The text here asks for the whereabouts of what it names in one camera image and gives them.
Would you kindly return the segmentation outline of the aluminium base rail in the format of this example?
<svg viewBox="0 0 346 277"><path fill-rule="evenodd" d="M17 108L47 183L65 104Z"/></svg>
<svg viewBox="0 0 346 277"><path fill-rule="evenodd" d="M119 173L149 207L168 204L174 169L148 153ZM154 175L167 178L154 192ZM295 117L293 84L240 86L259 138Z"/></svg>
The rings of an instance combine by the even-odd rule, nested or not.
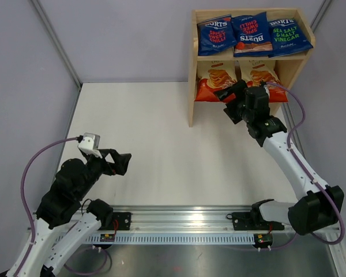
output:
<svg viewBox="0 0 346 277"><path fill-rule="evenodd" d="M84 214L79 209L57 238L59 242ZM93 245L251 245L270 248L276 234L294 235L288 224L256 225L248 206L114 206L131 214L129 230L100 230L83 244Z"/></svg>

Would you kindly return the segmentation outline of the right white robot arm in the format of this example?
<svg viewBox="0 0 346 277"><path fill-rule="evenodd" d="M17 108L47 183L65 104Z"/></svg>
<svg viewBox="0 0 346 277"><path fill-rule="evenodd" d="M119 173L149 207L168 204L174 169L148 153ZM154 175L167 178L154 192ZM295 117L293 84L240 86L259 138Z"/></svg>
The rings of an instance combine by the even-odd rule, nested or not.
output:
<svg viewBox="0 0 346 277"><path fill-rule="evenodd" d="M345 233L341 218L344 192L339 186L330 186L308 164L291 141L291 133L280 119L271 115L269 107L269 83L248 87L241 80L215 92L224 102L224 112L235 124L243 121L249 135L277 163L291 184L296 203L263 200L251 206L250 221L258 229L270 222L292 226L299 235L339 223L340 235Z"/></svg>

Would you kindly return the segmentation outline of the blue Burts chilli bag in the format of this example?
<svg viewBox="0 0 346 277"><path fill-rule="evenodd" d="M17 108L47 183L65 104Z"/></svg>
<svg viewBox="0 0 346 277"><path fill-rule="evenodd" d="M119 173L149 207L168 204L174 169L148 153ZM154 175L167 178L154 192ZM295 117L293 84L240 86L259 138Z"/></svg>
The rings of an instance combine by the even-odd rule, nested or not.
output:
<svg viewBox="0 0 346 277"><path fill-rule="evenodd" d="M211 18L197 24L200 32L200 42L198 46L199 56L218 54L237 45L231 19L232 16L228 14Z"/></svg>
<svg viewBox="0 0 346 277"><path fill-rule="evenodd" d="M237 41L234 57L264 57L272 53L266 12L233 17L231 25Z"/></svg>

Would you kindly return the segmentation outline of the wooden two-tier shelf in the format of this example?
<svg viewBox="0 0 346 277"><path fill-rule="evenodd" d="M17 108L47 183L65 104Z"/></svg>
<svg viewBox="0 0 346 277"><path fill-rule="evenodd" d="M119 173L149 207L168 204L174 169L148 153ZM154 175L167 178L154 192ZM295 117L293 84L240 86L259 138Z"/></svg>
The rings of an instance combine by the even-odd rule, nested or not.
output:
<svg viewBox="0 0 346 277"><path fill-rule="evenodd" d="M191 13L191 42L190 59L188 73L188 124L194 125L198 118L199 103L195 101L197 94L197 70L202 68L206 61L248 61L248 60L271 60L276 62L276 73L286 88L291 89L298 79L302 69L309 60L312 49L302 53L286 55L281 57L234 57L234 51L228 49L222 53L211 56L199 56L198 46L200 44L200 32L197 24L218 16L230 14L231 16L255 15L260 12L267 12L268 19L277 20L284 18L294 18L310 43L315 46L315 36L310 27L309 21L300 8L244 8L244 9L206 9L193 10Z"/></svg>

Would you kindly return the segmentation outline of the cream orange cassava chips bag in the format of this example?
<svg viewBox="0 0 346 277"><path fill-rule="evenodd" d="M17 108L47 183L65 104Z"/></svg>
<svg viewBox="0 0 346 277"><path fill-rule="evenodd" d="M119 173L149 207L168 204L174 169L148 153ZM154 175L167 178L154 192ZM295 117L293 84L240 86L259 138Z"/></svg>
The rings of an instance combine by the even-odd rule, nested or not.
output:
<svg viewBox="0 0 346 277"><path fill-rule="evenodd" d="M267 85L270 103L288 102L287 92L281 88L278 75L275 72L276 61L253 60L239 61L241 78L248 87L259 87L262 83L272 83Z"/></svg>

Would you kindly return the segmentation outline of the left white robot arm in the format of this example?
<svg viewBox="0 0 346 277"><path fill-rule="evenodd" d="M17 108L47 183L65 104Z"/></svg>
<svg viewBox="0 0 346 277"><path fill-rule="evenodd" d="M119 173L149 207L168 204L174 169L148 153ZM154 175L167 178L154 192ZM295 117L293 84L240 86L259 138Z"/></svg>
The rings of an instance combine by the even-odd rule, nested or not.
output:
<svg viewBox="0 0 346 277"><path fill-rule="evenodd" d="M100 153L100 156L85 155L86 163L75 158L61 165L36 211L31 237L14 265L1 276L57 276L92 233L118 227L112 206L96 199L66 235L56 241L102 175L126 174L131 154L119 154L114 149L103 149Z"/></svg>

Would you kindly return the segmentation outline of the blue Burts sea salt bag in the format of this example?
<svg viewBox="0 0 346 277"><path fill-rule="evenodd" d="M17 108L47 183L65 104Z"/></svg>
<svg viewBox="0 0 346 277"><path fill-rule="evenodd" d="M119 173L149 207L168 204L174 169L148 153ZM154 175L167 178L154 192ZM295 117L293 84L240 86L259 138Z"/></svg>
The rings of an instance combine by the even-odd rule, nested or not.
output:
<svg viewBox="0 0 346 277"><path fill-rule="evenodd" d="M273 50L269 58L292 55L312 49L294 18L284 18L268 22Z"/></svg>

